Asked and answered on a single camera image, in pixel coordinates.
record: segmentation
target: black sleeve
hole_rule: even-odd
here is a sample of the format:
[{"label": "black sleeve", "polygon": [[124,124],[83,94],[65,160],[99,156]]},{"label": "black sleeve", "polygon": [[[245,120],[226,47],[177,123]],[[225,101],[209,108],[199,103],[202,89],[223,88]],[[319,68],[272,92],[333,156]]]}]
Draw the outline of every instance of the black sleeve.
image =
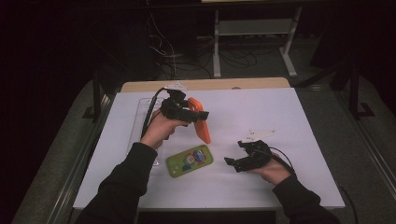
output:
[{"label": "black sleeve", "polygon": [[320,198],[306,189],[296,175],[291,175],[274,189],[274,194],[283,206],[290,224],[339,224],[338,218],[320,206]]},{"label": "black sleeve", "polygon": [[157,152],[151,147],[134,143],[125,161],[100,184],[76,223],[134,223],[139,198],[147,191],[156,157]]}]

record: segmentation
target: table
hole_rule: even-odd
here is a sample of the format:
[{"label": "table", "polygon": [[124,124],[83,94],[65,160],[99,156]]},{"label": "table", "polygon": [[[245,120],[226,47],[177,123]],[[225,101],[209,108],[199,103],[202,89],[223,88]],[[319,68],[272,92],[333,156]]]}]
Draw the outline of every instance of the table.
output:
[{"label": "table", "polygon": [[[93,153],[75,208],[85,207],[96,194],[94,189],[98,188],[115,165],[124,160],[126,151],[133,142],[131,132],[139,100],[152,97],[154,91],[165,83],[170,81],[126,83],[123,86],[122,92],[115,98]],[[203,143],[196,136],[192,125],[177,128],[170,140],[163,144],[160,165],[152,169],[148,193],[140,199],[141,211],[280,208],[271,191],[272,185],[263,184],[257,175],[236,173],[223,159],[246,156],[236,142],[246,136],[249,128],[275,129],[277,134],[264,141],[288,155],[300,181],[322,198],[323,206],[330,209],[345,206],[295,90],[290,88],[286,79],[236,78],[180,83],[190,87],[186,94],[201,101],[204,109],[209,111],[207,123],[212,143],[208,146],[214,162],[187,175],[172,178],[167,173],[163,160]]]}]

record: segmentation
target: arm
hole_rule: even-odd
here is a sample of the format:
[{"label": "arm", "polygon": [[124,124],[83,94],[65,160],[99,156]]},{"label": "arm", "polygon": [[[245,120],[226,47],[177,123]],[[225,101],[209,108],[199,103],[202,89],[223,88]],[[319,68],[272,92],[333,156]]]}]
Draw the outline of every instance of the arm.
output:
[{"label": "arm", "polygon": [[340,223],[335,215],[320,206],[319,196],[306,189],[297,176],[291,175],[279,162],[271,160],[267,165],[251,172],[275,185],[273,193],[282,204],[291,224]]},{"label": "arm", "polygon": [[140,143],[134,143],[125,161],[117,165],[100,184],[98,193],[84,208],[76,223],[133,223],[140,196],[147,191],[149,173],[158,148],[179,125],[154,112]]}]

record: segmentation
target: hand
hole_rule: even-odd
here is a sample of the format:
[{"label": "hand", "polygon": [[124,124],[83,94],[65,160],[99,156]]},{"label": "hand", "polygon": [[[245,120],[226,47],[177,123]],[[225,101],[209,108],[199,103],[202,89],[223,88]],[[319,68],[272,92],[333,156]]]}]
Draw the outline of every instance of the hand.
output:
[{"label": "hand", "polygon": [[289,171],[279,162],[271,159],[265,166],[250,171],[253,174],[258,174],[262,176],[262,179],[277,185],[284,179],[290,176]]},{"label": "hand", "polygon": [[188,122],[177,119],[167,119],[163,113],[161,113],[161,110],[158,109],[152,113],[151,123],[140,142],[157,149],[163,144],[163,140],[175,132],[177,126],[188,124]]}]

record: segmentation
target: orange object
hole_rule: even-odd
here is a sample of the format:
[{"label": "orange object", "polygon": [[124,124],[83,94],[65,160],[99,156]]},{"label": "orange object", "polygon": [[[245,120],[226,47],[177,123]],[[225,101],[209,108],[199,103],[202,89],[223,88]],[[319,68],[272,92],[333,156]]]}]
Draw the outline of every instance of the orange object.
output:
[{"label": "orange object", "polygon": [[[204,108],[202,107],[201,103],[192,97],[189,98],[188,104],[190,111],[194,111],[194,112],[204,111]],[[202,119],[198,119],[196,122],[194,122],[194,127],[198,137],[201,138],[205,143],[209,144],[210,135],[209,135],[209,130],[207,129],[206,121]]]}]

